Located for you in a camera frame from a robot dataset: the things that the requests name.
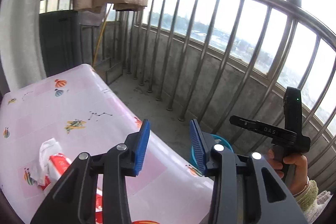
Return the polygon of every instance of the teal container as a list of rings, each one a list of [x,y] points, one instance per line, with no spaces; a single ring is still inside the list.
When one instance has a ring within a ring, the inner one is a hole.
[[[224,139],[224,138],[222,138],[218,135],[214,135],[214,134],[211,134],[211,136],[215,139],[215,141],[217,143],[224,145],[225,147],[227,147],[228,149],[230,149],[233,152],[233,149],[232,149],[231,145],[229,144],[229,142],[226,139]],[[196,159],[195,159],[195,154],[194,154],[194,148],[193,147],[191,147],[189,162],[194,167],[198,168],[197,163],[196,163]]]

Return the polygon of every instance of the sleeve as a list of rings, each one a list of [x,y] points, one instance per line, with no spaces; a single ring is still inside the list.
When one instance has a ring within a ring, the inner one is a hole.
[[[312,205],[317,197],[319,189],[314,180],[309,181],[307,189],[295,199],[300,208],[305,212]]]

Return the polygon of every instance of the hand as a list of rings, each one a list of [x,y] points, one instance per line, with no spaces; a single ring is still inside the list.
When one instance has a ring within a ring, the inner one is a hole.
[[[282,179],[284,173],[280,170],[282,169],[283,165],[281,162],[274,160],[274,152],[272,149],[270,149],[267,152],[266,160],[275,170],[275,172],[279,175],[279,177]],[[293,195],[295,195],[301,192],[306,187],[307,184],[307,173],[308,173],[307,158],[300,153],[294,153],[283,158],[283,162],[285,164],[296,165],[294,179],[292,185],[289,187],[290,192]]]

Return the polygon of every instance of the concrete floor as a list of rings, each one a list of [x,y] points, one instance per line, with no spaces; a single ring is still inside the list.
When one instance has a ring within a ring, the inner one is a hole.
[[[148,83],[139,85],[132,75],[124,75],[114,81],[110,88],[122,102],[140,119],[148,119],[151,130],[181,157],[189,160],[191,142],[189,120],[181,122],[176,111],[167,111],[167,102],[155,100],[155,89],[148,93]]]

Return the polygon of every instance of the yellow hose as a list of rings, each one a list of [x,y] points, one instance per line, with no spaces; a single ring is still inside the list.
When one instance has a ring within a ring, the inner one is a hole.
[[[109,11],[105,14],[104,22],[103,22],[103,25],[102,25],[102,27],[100,29],[100,33],[99,33],[99,37],[98,37],[98,42],[97,42],[96,49],[94,51],[94,58],[93,58],[93,62],[92,62],[92,67],[93,68],[95,67],[95,63],[96,63],[96,59],[97,59],[97,54],[98,54],[98,49],[99,49],[100,41],[101,41],[101,38],[102,38],[103,33],[104,33],[104,29],[105,29],[105,26],[106,26],[107,16],[110,13],[111,7],[112,7],[112,4],[111,4],[111,6],[109,8]]]

